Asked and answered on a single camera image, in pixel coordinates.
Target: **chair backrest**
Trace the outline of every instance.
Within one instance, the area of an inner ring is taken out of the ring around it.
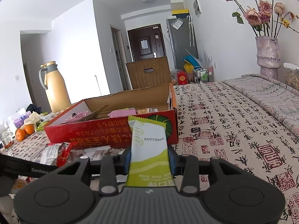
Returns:
[[[130,62],[126,66],[133,90],[171,83],[166,56]]]

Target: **thermos handle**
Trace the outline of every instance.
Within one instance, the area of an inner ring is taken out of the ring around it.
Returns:
[[[42,81],[42,78],[41,78],[41,72],[42,72],[42,71],[46,71],[46,70],[47,70],[47,68],[43,68],[43,69],[39,70],[39,73],[38,73],[39,81],[40,81],[42,87],[44,88],[44,90],[47,90],[48,87],[47,87],[46,85],[44,85],[44,82]]]

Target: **cardboard box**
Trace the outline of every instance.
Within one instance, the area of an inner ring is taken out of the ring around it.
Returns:
[[[122,108],[157,108],[158,112],[140,114],[138,117],[165,122],[167,143],[178,143],[177,110],[172,84],[81,100],[49,121],[44,130],[51,143],[77,142],[75,149],[102,145],[125,148],[132,140],[128,117],[108,117],[111,111]],[[70,115],[82,111],[89,111],[90,114],[81,122],[61,125]]]
[[[132,89],[171,83],[167,57],[126,63]]]

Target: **pink vase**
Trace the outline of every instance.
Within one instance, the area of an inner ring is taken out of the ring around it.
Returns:
[[[277,38],[258,36],[255,39],[258,50],[257,64],[261,67],[261,74],[278,80],[278,69],[281,65]]]

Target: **red cardboard box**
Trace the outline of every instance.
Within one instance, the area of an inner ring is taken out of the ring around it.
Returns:
[[[132,140],[128,117],[108,117],[111,111],[122,108],[157,108],[158,112],[137,116],[165,122],[167,143],[178,143],[176,100],[172,84],[81,100],[49,121],[44,130],[51,143],[77,142],[74,149],[102,145],[125,148]],[[81,122],[62,124],[73,113],[83,111],[88,111],[89,115]]]

